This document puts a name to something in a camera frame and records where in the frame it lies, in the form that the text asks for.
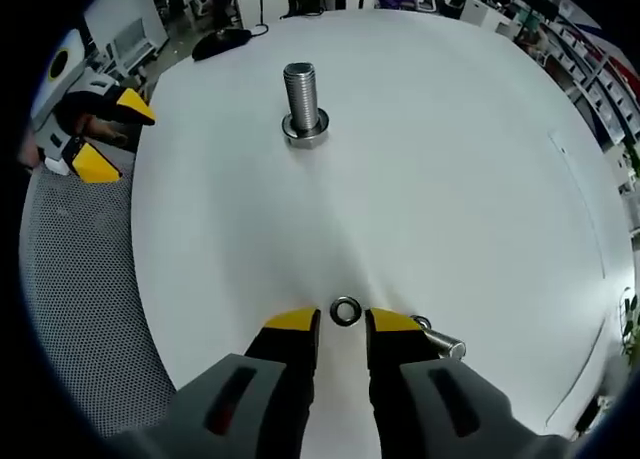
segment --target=desk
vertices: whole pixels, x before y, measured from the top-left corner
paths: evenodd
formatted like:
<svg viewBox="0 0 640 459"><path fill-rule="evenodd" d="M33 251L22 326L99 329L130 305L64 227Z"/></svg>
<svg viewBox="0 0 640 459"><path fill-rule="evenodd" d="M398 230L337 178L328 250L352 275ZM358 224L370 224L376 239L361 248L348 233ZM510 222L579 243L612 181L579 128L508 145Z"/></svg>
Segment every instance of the desk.
<svg viewBox="0 0 640 459"><path fill-rule="evenodd" d="M420 72L384 66L398 57ZM313 151L287 148L281 132L293 61L315 64L331 120ZM586 394L565 396L587 361L597 385L604 357L590 352L633 288L631 244L591 131L506 38L401 11L291 18L176 64L152 106L132 241L176 387L243 353L270 316L318 305L303 457L378 456L364 321L341 329L327 312L352 295L466 341L465 361L537 432L561 402L582 413Z"/></svg>

